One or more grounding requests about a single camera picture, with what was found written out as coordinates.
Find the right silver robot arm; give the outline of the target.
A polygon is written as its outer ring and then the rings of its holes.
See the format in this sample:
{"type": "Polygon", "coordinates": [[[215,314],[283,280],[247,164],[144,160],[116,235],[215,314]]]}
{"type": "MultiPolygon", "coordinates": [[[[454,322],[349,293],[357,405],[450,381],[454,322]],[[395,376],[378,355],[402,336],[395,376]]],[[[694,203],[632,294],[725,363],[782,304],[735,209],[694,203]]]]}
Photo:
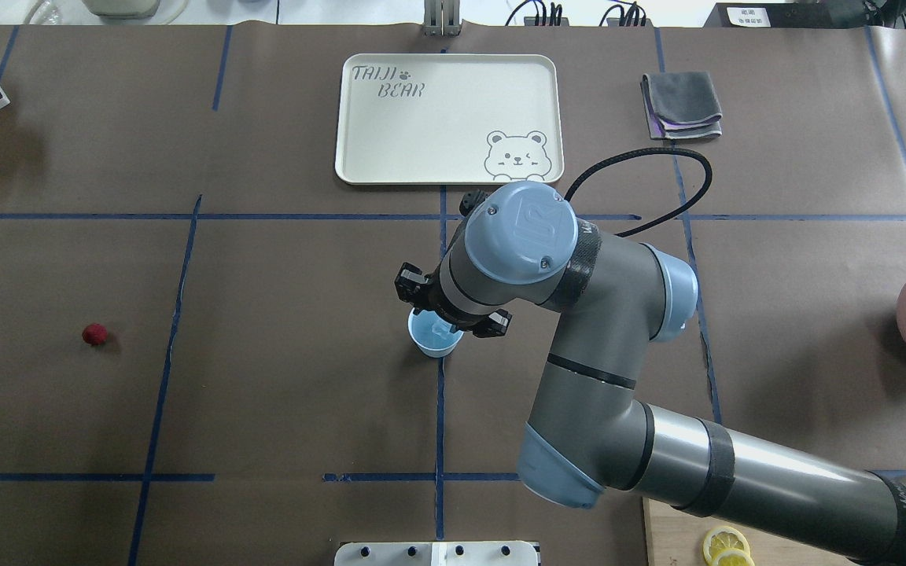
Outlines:
{"type": "Polygon", "coordinates": [[[604,235],[554,187],[470,191],[420,311],[478,337],[503,336],[506,305],[558,313],[525,426],[519,479],[589,509],[606,488],[714,516],[860,565],[906,565],[906,476],[860,472],[634,398],[651,343],[694,314],[698,280],[650,244],[604,235]]]}

